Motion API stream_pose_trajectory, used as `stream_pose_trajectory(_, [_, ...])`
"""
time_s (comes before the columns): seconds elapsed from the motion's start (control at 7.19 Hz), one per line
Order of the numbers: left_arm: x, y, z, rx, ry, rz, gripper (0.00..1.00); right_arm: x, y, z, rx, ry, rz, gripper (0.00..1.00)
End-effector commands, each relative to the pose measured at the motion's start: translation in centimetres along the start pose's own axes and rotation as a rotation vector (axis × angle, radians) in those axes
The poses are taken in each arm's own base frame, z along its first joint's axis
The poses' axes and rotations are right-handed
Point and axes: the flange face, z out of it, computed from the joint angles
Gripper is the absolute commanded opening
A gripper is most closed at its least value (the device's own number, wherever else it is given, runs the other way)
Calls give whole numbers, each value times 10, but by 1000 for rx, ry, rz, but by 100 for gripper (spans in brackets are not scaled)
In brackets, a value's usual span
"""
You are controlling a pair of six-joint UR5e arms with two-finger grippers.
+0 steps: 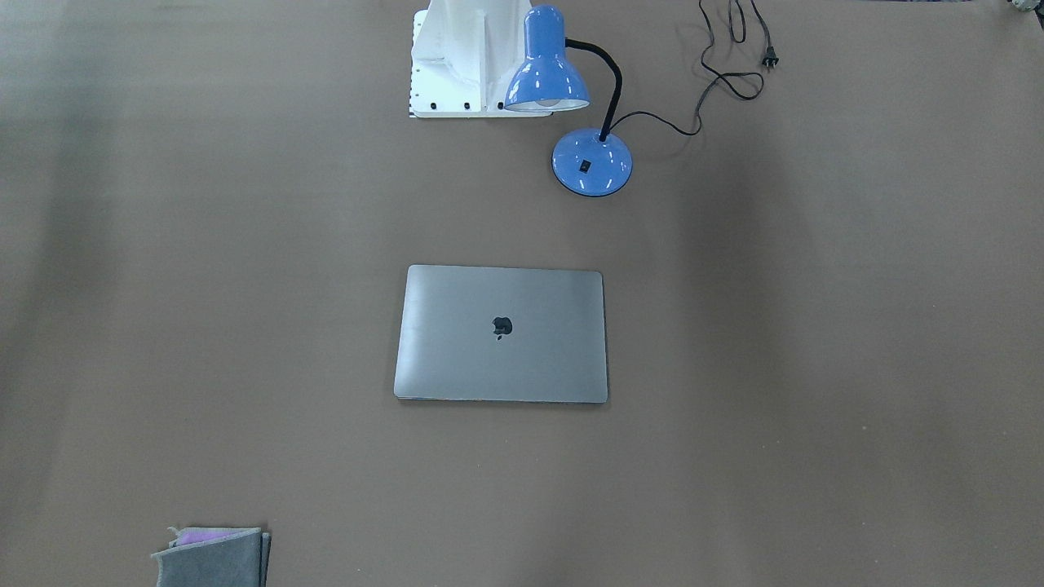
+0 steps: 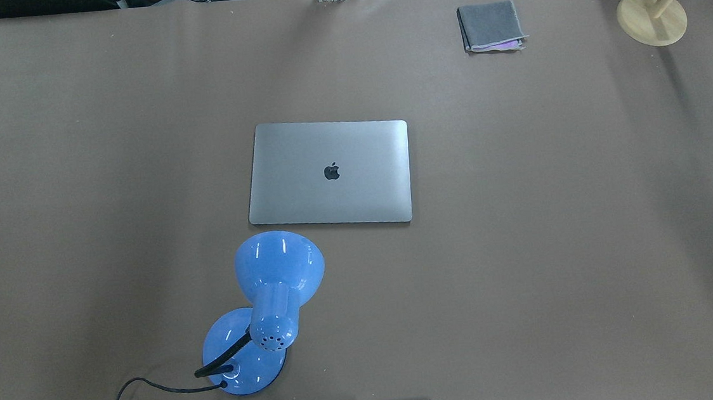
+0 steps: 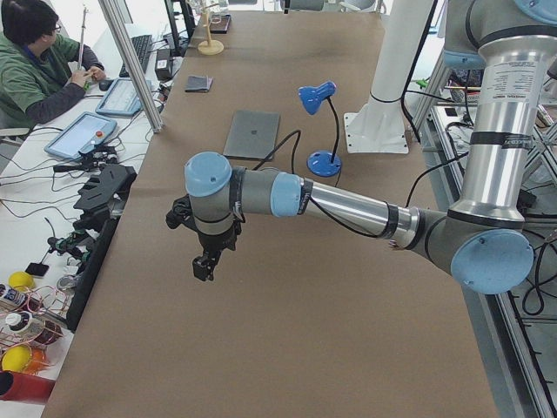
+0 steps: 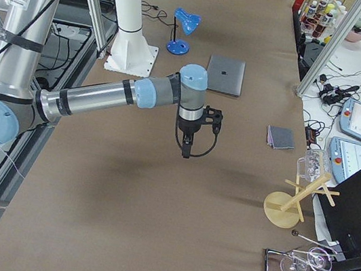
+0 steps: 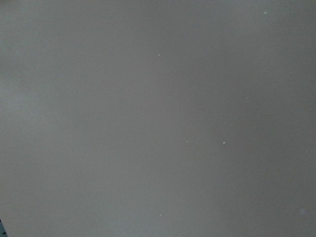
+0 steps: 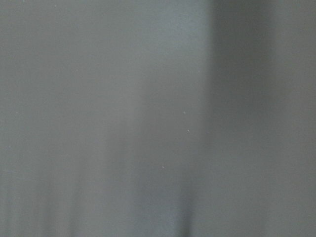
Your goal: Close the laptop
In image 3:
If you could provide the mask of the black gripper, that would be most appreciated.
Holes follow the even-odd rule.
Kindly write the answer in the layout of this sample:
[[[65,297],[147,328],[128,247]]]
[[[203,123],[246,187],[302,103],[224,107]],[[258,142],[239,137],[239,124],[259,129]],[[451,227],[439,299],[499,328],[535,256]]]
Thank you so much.
[[[223,233],[212,235],[198,232],[198,239],[203,247],[203,254],[192,261],[194,277],[201,281],[213,281],[214,270],[224,250],[235,251],[241,226],[231,226]]]

